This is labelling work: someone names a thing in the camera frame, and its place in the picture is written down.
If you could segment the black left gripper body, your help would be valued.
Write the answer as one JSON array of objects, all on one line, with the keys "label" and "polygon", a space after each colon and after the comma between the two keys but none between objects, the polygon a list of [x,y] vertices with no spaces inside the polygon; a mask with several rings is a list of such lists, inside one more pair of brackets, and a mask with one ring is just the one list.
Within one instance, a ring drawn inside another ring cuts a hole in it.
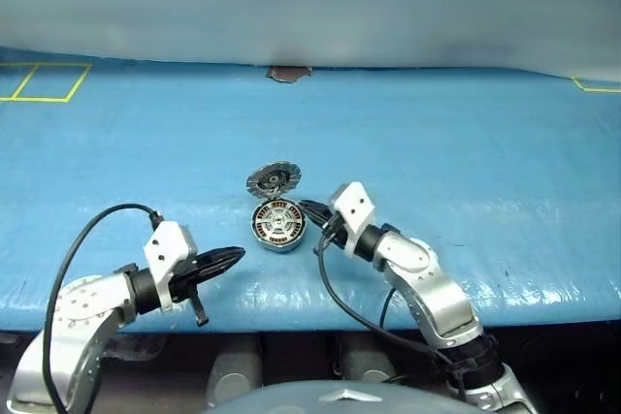
[{"label": "black left gripper body", "polygon": [[196,256],[179,262],[169,282],[169,291],[174,303],[189,301],[198,327],[209,322],[207,312],[201,302],[198,286],[207,280],[207,263],[203,256]]}]

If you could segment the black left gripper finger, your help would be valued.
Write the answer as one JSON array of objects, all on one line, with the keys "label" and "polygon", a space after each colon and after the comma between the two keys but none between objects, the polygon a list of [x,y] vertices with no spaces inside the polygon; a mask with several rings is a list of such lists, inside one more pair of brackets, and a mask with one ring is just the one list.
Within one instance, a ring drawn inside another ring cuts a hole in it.
[{"label": "black left gripper finger", "polygon": [[206,282],[223,273],[229,271],[240,261],[239,258],[230,258],[220,261],[211,262],[209,264],[203,264],[198,270],[196,275],[197,282]]},{"label": "black left gripper finger", "polygon": [[240,246],[226,246],[212,249],[196,256],[197,264],[236,264],[245,255]]}]

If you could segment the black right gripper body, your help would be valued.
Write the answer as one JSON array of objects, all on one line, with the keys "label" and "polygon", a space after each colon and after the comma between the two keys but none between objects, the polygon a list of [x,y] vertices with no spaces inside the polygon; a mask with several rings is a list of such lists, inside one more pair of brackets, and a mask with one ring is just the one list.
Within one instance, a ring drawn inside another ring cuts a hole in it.
[{"label": "black right gripper body", "polygon": [[327,246],[335,244],[339,249],[344,250],[347,242],[347,231],[344,227],[344,220],[339,213],[334,213],[327,221],[325,228],[321,230],[324,239],[320,239],[318,245],[314,248],[318,252],[322,245]]}]

